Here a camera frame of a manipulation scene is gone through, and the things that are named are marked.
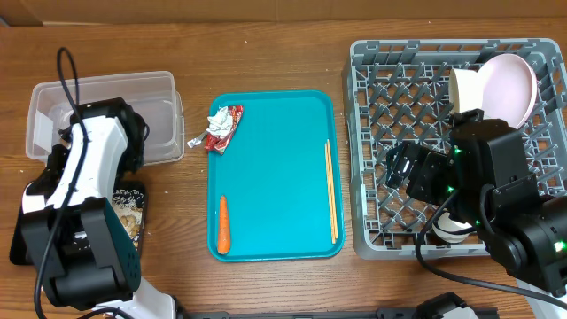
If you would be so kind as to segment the white paper cup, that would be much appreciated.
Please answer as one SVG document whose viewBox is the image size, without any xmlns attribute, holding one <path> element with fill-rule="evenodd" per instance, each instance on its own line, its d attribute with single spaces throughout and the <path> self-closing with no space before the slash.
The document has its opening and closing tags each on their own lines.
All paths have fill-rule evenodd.
<svg viewBox="0 0 567 319">
<path fill-rule="evenodd" d="M 449 212 L 443 213 L 432 226 L 434 233 L 449 244 L 460 244 L 475 229 L 468 223 L 454 221 Z"/>
</svg>

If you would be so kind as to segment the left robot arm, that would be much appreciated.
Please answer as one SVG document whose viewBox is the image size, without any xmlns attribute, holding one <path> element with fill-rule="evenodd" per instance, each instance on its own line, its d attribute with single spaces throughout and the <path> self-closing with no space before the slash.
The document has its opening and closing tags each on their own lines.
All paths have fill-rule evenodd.
<svg viewBox="0 0 567 319">
<path fill-rule="evenodd" d="M 120 97 L 78 105 L 66 137 L 71 144 L 56 145 L 26 187 L 21 233 L 53 306 L 183 317 L 172 296 L 143 279 L 139 253 L 111 205 L 116 182 L 144 163 L 145 128 Z"/>
</svg>

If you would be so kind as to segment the small white bowl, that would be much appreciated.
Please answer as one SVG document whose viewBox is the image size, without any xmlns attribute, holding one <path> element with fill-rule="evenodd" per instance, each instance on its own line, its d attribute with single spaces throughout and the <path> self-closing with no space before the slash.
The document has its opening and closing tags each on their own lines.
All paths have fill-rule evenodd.
<svg viewBox="0 0 567 319">
<path fill-rule="evenodd" d="M 448 96 L 449 102 L 454 106 L 453 113 L 481 109 L 483 84 L 477 71 L 452 69 L 448 80 Z"/>
</svg>

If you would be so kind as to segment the large white plate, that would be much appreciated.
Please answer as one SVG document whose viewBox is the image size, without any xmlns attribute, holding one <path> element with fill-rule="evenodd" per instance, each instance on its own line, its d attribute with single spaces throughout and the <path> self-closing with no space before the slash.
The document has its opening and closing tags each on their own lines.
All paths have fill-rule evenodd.
<svg viewBox="0 0 567 319">
<path fill-rule="evenodd" d="M 482 110 L 486 119 L 500 119 L 520 129 L 532 113 L 537 96 L 533 69 L 515 54 L 491 58 L 478 70 L 482 83 Z"/>
</svg>

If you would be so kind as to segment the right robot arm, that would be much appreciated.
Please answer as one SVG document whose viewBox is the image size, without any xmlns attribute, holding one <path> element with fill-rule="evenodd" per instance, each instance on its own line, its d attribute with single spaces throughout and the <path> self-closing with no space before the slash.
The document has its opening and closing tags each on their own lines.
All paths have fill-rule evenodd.
<svg viewBox="0 0 567 319">
<path fill-rule="evenodd" d="M 466 224 L 485 243 L 491 258 L 517 280 L 496 284 L 447 273 L 416 258 L 447 280 L 526 297 L 539 318 L 566 316 L 566 198 L 540 194 L 528 168 L 521 133 L 506 121 L 486 119 L 480 109 L 454 113 L 448 153 L 403 142 L 386 155 L 386 184 L 406 183 L 407 195 L 436 206 L 417 235 L 443 213 Z"/>
</svg>

